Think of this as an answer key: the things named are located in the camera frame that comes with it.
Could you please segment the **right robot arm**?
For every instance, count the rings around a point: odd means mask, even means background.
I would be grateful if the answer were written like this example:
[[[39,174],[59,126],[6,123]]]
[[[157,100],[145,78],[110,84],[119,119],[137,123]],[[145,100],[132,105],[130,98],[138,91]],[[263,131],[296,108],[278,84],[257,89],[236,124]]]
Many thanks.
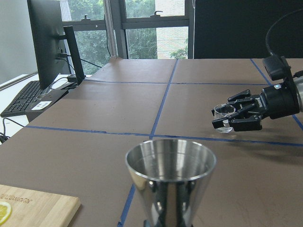
[[[234,131],[259,131],[261,120],[282,118],[303,110],[303,79],[285,79],[282,83],[263,88],[260,94],[242,91],[228,98],[227,105],[235,108],[230,116],[213,120],[215,129],[229,126]]]

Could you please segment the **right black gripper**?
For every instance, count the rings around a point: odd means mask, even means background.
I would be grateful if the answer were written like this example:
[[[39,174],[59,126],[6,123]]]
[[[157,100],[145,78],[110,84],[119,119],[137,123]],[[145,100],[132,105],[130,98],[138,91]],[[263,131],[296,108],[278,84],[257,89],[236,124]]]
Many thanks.
[[[270,117],[277,119],[300,112],[295,85],[283,82],[263,88],[259,95],[253,96],[255,105],[252,115],[227,118],[234,131],[258,131],[262,129],[261,120]],[[246,89],[227,99],[227,105],[248,106],[254,103],[250,90]],[[214,128],[223,127],[222,121],[213,123]]]

